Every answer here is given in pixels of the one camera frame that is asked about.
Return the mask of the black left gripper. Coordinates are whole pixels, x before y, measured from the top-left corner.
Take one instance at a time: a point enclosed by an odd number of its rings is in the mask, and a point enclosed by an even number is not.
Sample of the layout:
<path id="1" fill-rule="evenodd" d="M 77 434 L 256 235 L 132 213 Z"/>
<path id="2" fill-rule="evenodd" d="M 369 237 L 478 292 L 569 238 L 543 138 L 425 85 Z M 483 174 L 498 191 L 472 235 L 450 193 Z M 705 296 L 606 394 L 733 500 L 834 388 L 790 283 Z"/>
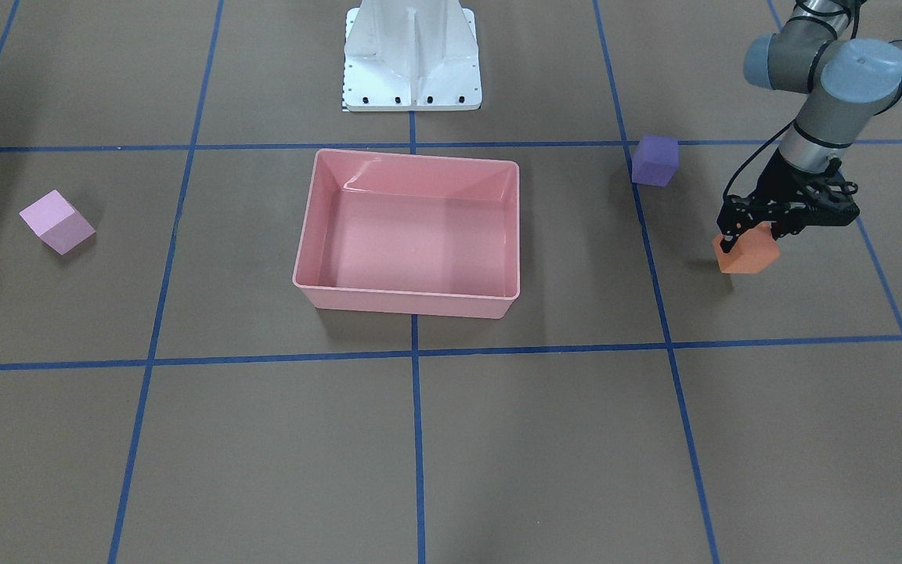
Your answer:
<path id="1" fill-rule="evenodd" d="M 738 239 L 763 222 L 772 226 L 772 237 L 799 234 L 806 227 L 846 227 L 861 214 L 854 195 L 856 183 L 840 172 L 840 157 L 827 159 L 822 172 L 805 172 L 774 151 L 756 188 L 747 196 L 723 194 L 717 215 L 720 253 L 731 253 Z"/>

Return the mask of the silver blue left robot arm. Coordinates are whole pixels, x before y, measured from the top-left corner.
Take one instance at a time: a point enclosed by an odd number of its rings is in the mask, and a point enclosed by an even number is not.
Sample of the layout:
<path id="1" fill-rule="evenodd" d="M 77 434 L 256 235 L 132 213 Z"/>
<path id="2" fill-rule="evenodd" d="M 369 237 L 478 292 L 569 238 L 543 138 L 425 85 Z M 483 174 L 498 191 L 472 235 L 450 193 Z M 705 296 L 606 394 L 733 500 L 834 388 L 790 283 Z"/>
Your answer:
<path id="1" fill-rule="evenodd" d="M 723 190 L 717 247 L 724 254 L 767 224 L 779 240 L 807 227 L 845 227 L 861 211 L 842 156 L 871 118 L 902 101 L 902 39 L 856 35 L 860 1 L 797 1 L 778 33 L 745 54 L 745 80 L 805 103 L 767 142 L 774 152 L 747 196 Z"/>

